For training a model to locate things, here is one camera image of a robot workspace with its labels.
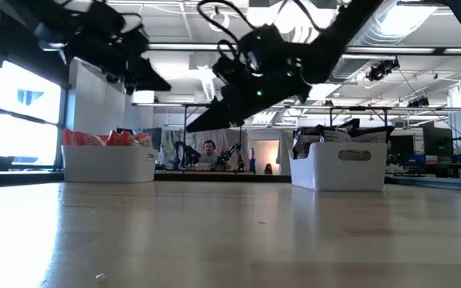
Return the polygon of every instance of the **white storage bin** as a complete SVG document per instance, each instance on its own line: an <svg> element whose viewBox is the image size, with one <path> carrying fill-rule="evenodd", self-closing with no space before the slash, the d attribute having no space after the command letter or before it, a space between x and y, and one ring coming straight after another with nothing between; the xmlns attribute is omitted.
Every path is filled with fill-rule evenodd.
<svg viewBox="0 0 461 288"><path fill-rule="evenodd" d="M345 155L342 151L347 150L363 151L367 160L342 160ZM387 144L312 143L307 158L293 159L290 151L291 182L314 190L380 191L385 181L386 160Z"/></svg>
<svg viewBox="0 0 461 288"><path fill-rule="evenodd" d="M66 182L154 180L158 151L141 146L62 146Z"/></svg>

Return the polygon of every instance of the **person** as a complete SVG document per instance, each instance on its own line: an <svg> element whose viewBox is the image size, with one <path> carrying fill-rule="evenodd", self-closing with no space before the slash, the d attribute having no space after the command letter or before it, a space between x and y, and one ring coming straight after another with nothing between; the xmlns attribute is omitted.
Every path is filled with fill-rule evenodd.
<svg viewBox="0 0 461 288"><path fill-rule="evenodd" d="M207 140L204 142L203 149L204 152L198 161L201 163L209 163L211 165L211 169L215 169L216 161L218 160L218 155L215 152L216 144L214 144L213 140Z"/></svg>
<svg viewBox="0 0 461 288"><path fill-rule="evenodd" d="M271 169L271 164L266 164L266 168L264 168L265 175L273 175L273 170Z"/></svg>

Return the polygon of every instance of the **window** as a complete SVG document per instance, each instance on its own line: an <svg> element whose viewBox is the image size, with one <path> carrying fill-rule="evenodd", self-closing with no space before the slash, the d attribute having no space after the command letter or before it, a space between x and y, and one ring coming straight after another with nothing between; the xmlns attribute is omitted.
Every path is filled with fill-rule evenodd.
<svg viewBox="0 0 461 288"><path fill-rule="evenodd" d="M58 123L62 88L13 63L0 69L0 108Z"/></svg>
<svg viewBox="0 0 461 288"><path fill-rule="evenodd" d="M14 156L14 165L54 164L58 128L0 114L0 156Z"/></svg>

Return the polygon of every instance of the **bin handle cutout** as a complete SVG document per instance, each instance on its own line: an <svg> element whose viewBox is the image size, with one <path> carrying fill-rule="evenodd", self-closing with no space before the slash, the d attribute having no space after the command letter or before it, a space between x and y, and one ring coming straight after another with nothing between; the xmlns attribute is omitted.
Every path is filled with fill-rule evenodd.
<svg viewBox="0 0 461 288"><path fill-rule="evenodd" d="M340 150L337 154L341 161L369 161L371 153L366 150Z"/></svg>

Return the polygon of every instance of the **ceiling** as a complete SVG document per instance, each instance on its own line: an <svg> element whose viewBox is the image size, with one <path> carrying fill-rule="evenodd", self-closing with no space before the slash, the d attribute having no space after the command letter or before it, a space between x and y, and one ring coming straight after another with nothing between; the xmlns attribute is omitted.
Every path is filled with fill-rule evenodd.
<svg viewBox="0 0 461 288"><path fill-rule="evenodd" d="M119 12L140 13L151 42L216 43L222 38L228 38L223 32L210 28L196 12L194 2L138 0L108 0L108 2ZM248 1L233 2L243 13L251 15L252 8L249 7ZM69 7L84 10L87 5L87 0L74 0ZM208 14L214 11L212 7L204 10ZM229 30L238 38L250 31L243 20L227 8L220 8L220 12L229 14ZM135 25L137 20L132 17L128 19L130 26ZM216 16L216 20L224 21L223 16ZM283 37L290 41L293 34L291 31L283 34ZM461 47L461 25L452 12L439 8L399 45ZM156 97L161 102L190 100L196 94L195 91L202 90L202 84L208 81L214 84L216 94L218 88L222 86L222 82L213 75L208 76L207 71L199 69L204 66L210 67L214 63L218 57L214 52L149 51L144 54L144 57L150 58L154 68L172 85L172 91L156 93ZM461 79L461 57L400 56L399 62L401 70L395 71L382 82L371 84L364 80L364 72L359 71L335 91L339 92L338 98L330 92L312 99L314 101L310 104L315 104L325 98L332 98L336 106L366 105L368 103L380 106L395 104L406 106L407 101L414 97L411 95L414 89L421 90L421 93L428 95L430 104L433 106L445 106L447 88L455 86Z"/></svg>

